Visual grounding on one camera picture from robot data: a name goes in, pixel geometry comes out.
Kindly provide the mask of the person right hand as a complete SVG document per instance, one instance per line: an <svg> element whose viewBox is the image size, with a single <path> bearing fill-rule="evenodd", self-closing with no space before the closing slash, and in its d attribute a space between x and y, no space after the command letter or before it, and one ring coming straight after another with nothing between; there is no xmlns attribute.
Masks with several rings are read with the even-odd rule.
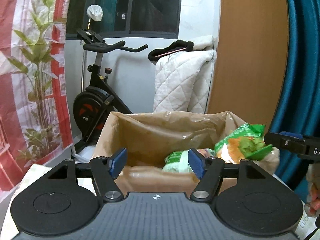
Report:
<svg viewBox="0 0 320 240"><path fill-rule="evenodd" d="M319 217L319 172L320 163L310 164L306 174L308 182L308 195L304 211L310 217Z"/></svg>

